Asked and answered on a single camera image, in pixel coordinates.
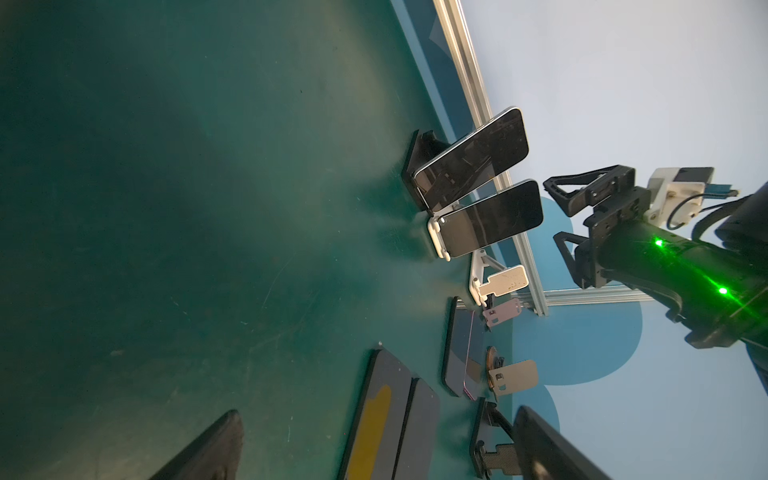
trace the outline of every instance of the white wall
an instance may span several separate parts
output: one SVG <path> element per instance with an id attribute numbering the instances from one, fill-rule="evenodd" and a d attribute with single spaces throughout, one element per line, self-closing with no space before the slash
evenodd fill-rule
<path id="1" fill-rule="evenodd" d="M 462 0 L 494 111 L 519 106 L 542 181 L 612 164 L 768 180 L 765 0 Z M 581 216 L 575 222 L 578 233 Z"/>
<path id="2" fill-rule="evenodd" d="M 745 194 L 768 180 L 765 0 L 462 5 L 492 108 L 525 116 L 514 178 L 625 164 L 640 185 L 673 166 L 715 167 Z M 695 350 L 656 303 L 643 329 L 618 371 L 547 387 L 561 431 L 616 480 L 765 478 L 768 396 L 743 346 Z"/>

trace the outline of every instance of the metal bar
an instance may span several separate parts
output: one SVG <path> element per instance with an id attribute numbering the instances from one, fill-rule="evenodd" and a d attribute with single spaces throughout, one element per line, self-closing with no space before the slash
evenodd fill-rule
<path id="1" fill-rule="evenodd" d="M 569 288 L 565 290 L 544 291 L 549 306 L 561 305 L 588 305 L 593 303 L 622 303 L 622 302 L 646 302 L 653 300 L 640 290 L 632 290 L 624 285 L 608 285 L 600 289 Z M 530 293 L 515 292 L 512 297 L 519 298 L 523 304 L 530 308 L 533 299 Z"/>
<path id="2" fill-rule="evenodd" d="M 440 18 L 440 25 L 445 34 L 445 40 L 448 42 L 453 57 L 453 63 L 456 66 L 458 79 L 462 83 L 472 120 L 476 127 L 481 127 L 493 118 L 493 114 L 488 95 L 485 93 L 485 84 L 480 74 L 475 49 L 472 47 L 472 39 L 469 36 L 462 5 L 459 0 L 434 0 L 434 3 L 437 16 Z M 507 170 L 494 178 L 493 184 L 496 191 L 511 187 L 513 183 L 509 171 Z M 539 316 L 549 315 L 544 287 L 541 285 L 541 279 L 536 269 L 528 235 L 520 233 L 512 239 L 520 257 L 520 264 L 525 267 L 525 272 L 528 274 L 528 288 L 531 291 L 534 311 Z"/>

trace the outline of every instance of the smartphone screen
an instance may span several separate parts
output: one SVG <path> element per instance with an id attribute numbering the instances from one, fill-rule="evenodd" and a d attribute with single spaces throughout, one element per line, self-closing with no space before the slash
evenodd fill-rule
<path id="1" fill-rule="evenodd" d="M 460 257 L 538 227 L 544 221 L 535 180 L 526 180 L 438 220 L 451 257 Z"/>
<path id="2" fill-rule="evenodd" d="M 460 396 L 465 389 L 464 377 L 474 315 L 475 312 L 467 309 L 460 298 L 453 298 L 448 335 L 445 339 L 442 381 L 455 396 Z"/>
<path id="3" fill-rule="evenodd" d="M 464 392 L 476 400 L 482 392 L 485 381 L 485 322 L 482 315 L 472 319 L 472 332 L 469 334 L 467 351 L 467 369 L 464 375 Z"/>
<path id="4" fill-rule="evenodd" d="M 414 181 L 424 203 L 436 212 L 527 155 L 522 113 L 518 108 L 509 108 L 416 171 Z"/>

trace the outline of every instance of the green table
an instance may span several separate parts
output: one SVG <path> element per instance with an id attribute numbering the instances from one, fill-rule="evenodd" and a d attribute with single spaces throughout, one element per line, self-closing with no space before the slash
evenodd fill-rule
<path id="1" fill-rule="evenodd" d="M 381 343 L 470 478 L 468 258 L 399 178 L 439 124 L 389 2 L 49 4 L 0 29 L 0 476 L 146 478 L 237 408 L 240 478 L 335 478 Z"/>

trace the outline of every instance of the scratch on table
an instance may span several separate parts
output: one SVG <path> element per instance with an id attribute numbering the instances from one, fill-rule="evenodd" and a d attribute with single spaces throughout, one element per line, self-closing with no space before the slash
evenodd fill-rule
<path id="1" fill-rule="evenodd" d="M 261 304 L 261 308 L 264 308 L 264 306 L 266 305 L 266 299 L 270 298 L 270 293 L 272 293 L 272 288 L 275 286 L 275 282 L 277 281 L 277 279 L 280 278 L 280 274 L 283 272 L 283 270 L 286 269 L 286 267 L 288 266 L 288 263 L 290 263 L 290 261 L 293 260 L 295 256 L 296 256 L 296 252 L 294 252 L 293 255 L 291 255 L 291 257 L 288 259 L 286 264 L 283 265 L 283 268 L 281 268 L 280 271 L 277 272 L 277 275 L 275 275 L 275 278 L 274 280 L 272 280 L 272 284 L 270 285 L 270 289 L 266 291 L 266 296 L 264 297 L 264 302 Z"/>

